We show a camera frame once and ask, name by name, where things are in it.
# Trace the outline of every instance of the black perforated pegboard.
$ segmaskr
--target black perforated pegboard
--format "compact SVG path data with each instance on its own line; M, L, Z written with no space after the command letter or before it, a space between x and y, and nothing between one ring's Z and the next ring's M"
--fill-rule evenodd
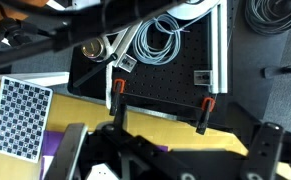
M228 39L230 40L233 20L238 0L228 1ZM208 64L208 24L207 15L202 20L187 27L190 32L182 32L181 50L178 56L163 66L146 65L138 62L131 73L116 69L113 79L126 79L123 101L128 105L197 119L201 114L201 103L209 96L207 87L194 86L194 70L210 69ZM149 43L162 47L166 35L153 30L149 34ZM133 56L132 49L128 54ZM83 76L95 63L88 61L77 47L73 52L73 61L69 81L69 91L83 96L105 99L105 72L99 73L79 89L73 89L71 83Z

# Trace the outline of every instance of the coiled black cable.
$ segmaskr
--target coiled black cable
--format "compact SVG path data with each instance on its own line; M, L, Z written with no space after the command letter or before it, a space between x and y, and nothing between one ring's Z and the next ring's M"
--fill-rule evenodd
M246 0L245 18L261 35L284 33L291 29L291 0Z

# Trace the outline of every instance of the orange clamp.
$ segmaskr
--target orange clamp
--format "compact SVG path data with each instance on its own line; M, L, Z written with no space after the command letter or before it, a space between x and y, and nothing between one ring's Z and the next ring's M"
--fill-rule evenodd
M115 79L114 81L114 89L113 91L115 92L116 91L116 86L117 86L117 83L121 83L121 89L119 90L119 93L123 93L124 92L124 88L125 88L125 80L124 79Z
M215 106L215 99L211 97L204 98L203 104L202 104L202 110L205 111L207 102L211 101L211 107L209 108L209 112L212 112Z

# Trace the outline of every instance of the light wood desk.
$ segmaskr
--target light wood desk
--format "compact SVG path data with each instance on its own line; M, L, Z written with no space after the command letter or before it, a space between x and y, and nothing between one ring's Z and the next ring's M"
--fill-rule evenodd
M103 105L54 94L47 130L63 132L69 123L84 122L93 131L97 124L113 119L108 113ZM132 135L142 135L155 144L168 146L169 149L223 148L243 155L247 153L246 148L232 134L207 129L206 134L201 136L185 123L141 113L128 112L127 130ZM284 172L280 174L291 178L286 165L279 168L283 168ZM39 170L40 163L34 164L0 154L0 179L36 180L39 178Z

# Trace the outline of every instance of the black and white checkerboard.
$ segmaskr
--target black and white checkerboard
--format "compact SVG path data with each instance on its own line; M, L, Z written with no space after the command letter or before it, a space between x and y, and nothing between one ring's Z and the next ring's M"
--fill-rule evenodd
M0 88L0 153L38 162L52 90L3 77Z

